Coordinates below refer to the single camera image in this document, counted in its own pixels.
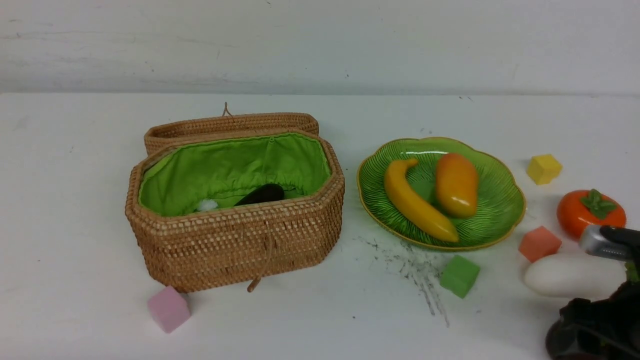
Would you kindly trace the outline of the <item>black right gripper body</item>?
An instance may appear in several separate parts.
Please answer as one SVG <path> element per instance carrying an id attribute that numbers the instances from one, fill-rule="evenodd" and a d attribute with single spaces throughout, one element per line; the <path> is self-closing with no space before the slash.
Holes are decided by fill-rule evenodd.
<path id="1" fill-rule="evenodd" d="M 640 287 L 626 281 L 603 300 L 574 298 L 558 312 L 545 348 L 551 360 L 638 360 Z"/>

